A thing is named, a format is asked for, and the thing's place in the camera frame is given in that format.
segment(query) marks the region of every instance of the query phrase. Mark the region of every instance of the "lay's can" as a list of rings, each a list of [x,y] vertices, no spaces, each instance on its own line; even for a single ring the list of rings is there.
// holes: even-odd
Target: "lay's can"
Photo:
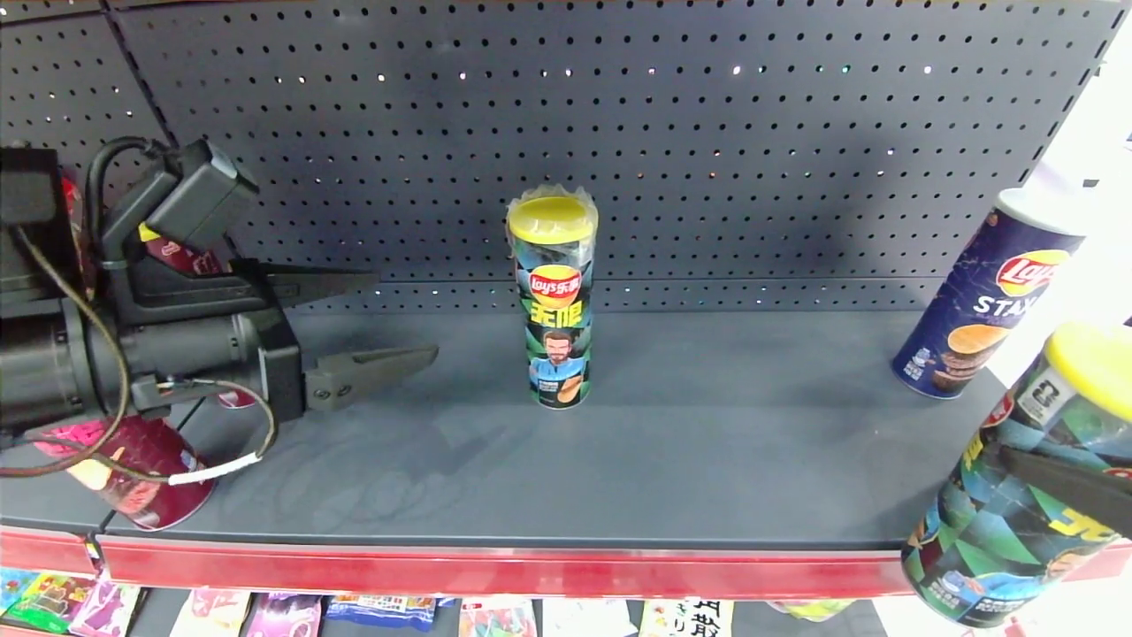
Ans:
[[[1064,223],[1079,216],[1070,200],[1029,182],[998,193],[893,359],[901,381],[933,398],[963,391],[1084,240]]]
[[[530,390],[551,410],[590,393],[593,248],[598,206],[582,188],[528,190],[507,206],[507,239],[526,312]]]
[[[904,575],[928,606],[963,626],[1000,626],[1118,539],[1074,502],[1012,473],[998,450],[1132,479],[1130,361],[1132,328],[1066,324],[1054,332],[901,551]]]

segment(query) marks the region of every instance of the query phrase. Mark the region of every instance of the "white cable tie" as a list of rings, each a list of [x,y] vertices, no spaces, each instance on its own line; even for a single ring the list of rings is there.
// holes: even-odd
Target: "white cable tie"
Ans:
[[[247,456],[241,456],[235,460],[231,460],[224,463],[223,465],[217,465],[215,467],[209,467],[207,470],[171,475],[169,476],[169,484],[171,485],[189,484],[192,482],[204,482],[206,480],[218,479],[220,476],[224,476],[233,472],[238,472],[245,467],[255,465],[258,462],[259,462],[259,456],[256,456],[255,454],[248,454]]]

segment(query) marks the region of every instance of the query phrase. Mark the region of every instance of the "pegboard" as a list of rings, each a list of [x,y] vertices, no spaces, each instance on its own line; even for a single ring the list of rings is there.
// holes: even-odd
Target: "pegboard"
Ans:
[[[505,205],[550,180],[595,196],[599,277],[741,287],[942,277],[1127,6],[194,2],[111,19],[177,139],[207,136],[259,181],[232,232],[249,256],[410,287],[506,281]],[[113,135],[154,134],[139,128]]]
[[[912,309],[926,304],[938,284],[933,277],[604,279],[594,283],[591,298],[599,311]],[[381,283],[294,311],[478,312],[518,307],[518,290],[507,282],[451,281]]]
[[[3,5],[9,17],[19,7]],[[51,8],[57,5],[67,6],[52,2]],[[165,138],[102,15],[6,24],[0,29],[0,144],[55,148],[63,173],[76,183],[82,183],[87,163],[108,139]],[[140,174],[139,160],[140,155],[127,153],[110,166],[108,203]]]
[[[0,24],[57,18],[74,14],[98,12],[102,7],[92,0],[31,0],[0,2]]]

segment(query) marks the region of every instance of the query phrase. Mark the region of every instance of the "yellow lid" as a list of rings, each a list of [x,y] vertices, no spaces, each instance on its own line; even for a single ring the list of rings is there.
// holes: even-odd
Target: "yellow lid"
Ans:
[[[1054,330],[1045,352],[1081,396],[1132,423],[1132,328],[1065,324]]]
[[[568,243],[592,238],[598,215],[595,208],[573,196],[538,197],[513,203],[507,227],[531,243]]]
[[[143,241],[152,241],[154,239],[160,239],[161,234],[154,232],[145,223],[138,224],[138,235],[142,236]]]

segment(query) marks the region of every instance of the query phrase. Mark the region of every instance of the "green patterned can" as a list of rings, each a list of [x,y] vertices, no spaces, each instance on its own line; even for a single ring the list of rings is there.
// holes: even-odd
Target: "green patterned can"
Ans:
[[[540,186],[507,208],[515,281],[526,311],[531,394],[551,410],[590,393],[593,246],[598,208],[585,190]]]
[[[934,610],[1001,625],[1118,536],[1012,475],[1003,447],[1132,479],[1132,328],[1058,328],[971,439],[902,551]]]

